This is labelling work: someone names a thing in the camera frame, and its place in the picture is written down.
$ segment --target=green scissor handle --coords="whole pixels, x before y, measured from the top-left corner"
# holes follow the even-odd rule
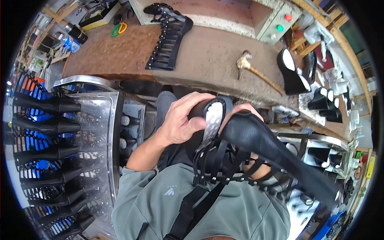
[[[112,30],[111,36],[117,36],[119,34],[119,25],[117,24],[116,27]]]

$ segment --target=hammer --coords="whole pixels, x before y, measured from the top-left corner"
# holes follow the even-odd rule
[[[269,80],[267,77],[265,77],[261,72],[257,71],[253,67],[251,67],[251,64],[248,62],[247,59],[252,58],[251,52],[248,50],[244,50],[243,55],[239,60],[237,60],[237,69],[238,69],[238,75],[237,79],[240,79],[240,74],[242,69],[247,69],[251,72],[253,72],[256,76],[264,80],[266,83],[268,83],[271,87],[273,87],[276,91],[278,91],[281,95],[284,95],[284,90],[282,87],[276,85],[274,82]]]

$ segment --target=red button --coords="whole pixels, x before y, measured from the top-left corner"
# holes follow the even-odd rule
[[[285,15],[285,20],[287,20],[288,22],[292,21],[292,16],[289,15],[289,14],[286,14]]]

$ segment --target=scissors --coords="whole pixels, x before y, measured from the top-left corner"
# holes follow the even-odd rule
[[[125,30],[127,30],[127,27],[128,27],[126,23],[123,23],[123,22],[122,22],[122,16],[121,16],[121,14],[117,14],[117,15],[115,16],[115,18],[113,19],[113,24],[115,24],[116,26],[115,26],[115,28],[112,30],[112,32],[111,32],[111,36],[117,36],[117,35],[119,35],[119,34],[121,34],[121,33],[124,33]]]

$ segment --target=gray pants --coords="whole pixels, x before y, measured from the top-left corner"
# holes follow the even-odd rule
[[[231,98],[228,96],[221,96],[226,103],[226,109],[228,113],[233,108]],[[167,112],[170,108],[172,102],[177,101],[177,97],[170,91],[162,91],[157,97],[156,107],[157,107],[157,117],[156,117],[156,130],[161,127],[166,119]],[[157,167],[159,171],[164,168],[178,164],[184,163],[192,167],[192,161],[188,158],[187,152],[185,150],[184,144],[172,144],[164,150],[161,154]]]

